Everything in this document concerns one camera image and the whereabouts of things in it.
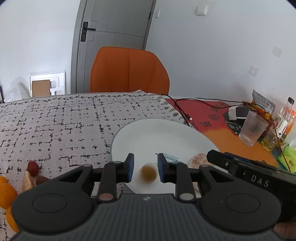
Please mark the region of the person's right hand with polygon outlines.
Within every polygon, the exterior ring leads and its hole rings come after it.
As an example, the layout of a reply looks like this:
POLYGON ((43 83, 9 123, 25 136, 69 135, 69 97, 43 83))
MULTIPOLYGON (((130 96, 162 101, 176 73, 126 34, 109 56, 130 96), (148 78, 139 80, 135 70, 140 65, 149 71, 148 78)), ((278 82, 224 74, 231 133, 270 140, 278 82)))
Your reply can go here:
POLYGON ((276 224, 274 231, 283 238, 293 240, 296 238, 296 222, 285 222, 276 224))

